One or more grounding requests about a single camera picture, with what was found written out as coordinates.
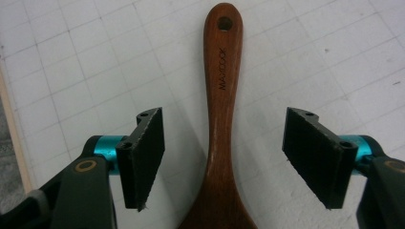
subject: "black clamp jaw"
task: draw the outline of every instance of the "black clamp jaw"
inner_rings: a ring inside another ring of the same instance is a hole
[[[125,207],[139,211],[164,152],[161,108],[137,116],[129,135],[90,137],[59,174],[0,216],[0,228],[117,228],[109,175],[120,175]]]
[[[283,151],[328,209],[343,207],[350,176],[367,177],[357,210],[361,229],[405,228],[405,162],[366,135],[335,135],[318,115],[288,108]]]

